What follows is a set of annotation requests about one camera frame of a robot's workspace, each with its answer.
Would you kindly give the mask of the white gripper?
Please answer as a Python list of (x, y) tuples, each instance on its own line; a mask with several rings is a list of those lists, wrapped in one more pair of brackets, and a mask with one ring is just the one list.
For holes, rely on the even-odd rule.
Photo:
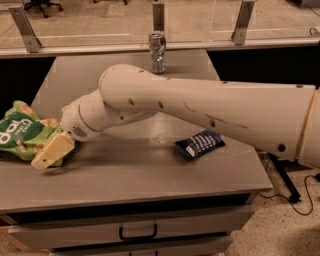
[(75, 147), (75, 140), (86, 142), (100, 135), (83, 121), (80, 114), (80, 100), (62, 109), (61, 127), (65, 132), (53, 133), (49, 137), (44, 147), (32, 160), (32, 167), (46, 169), (70, 153)]

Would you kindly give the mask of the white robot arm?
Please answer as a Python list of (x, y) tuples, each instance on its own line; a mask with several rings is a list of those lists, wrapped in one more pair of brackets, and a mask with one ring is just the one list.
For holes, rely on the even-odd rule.
[(118, 64), (98, 89), (62, 110), (62, 133), (52, 134), (32, 160), (45, 169), (111, 127), (157, 112), (310, 168), (320, 166), (320, 93), (314, 85), (177, 79)]

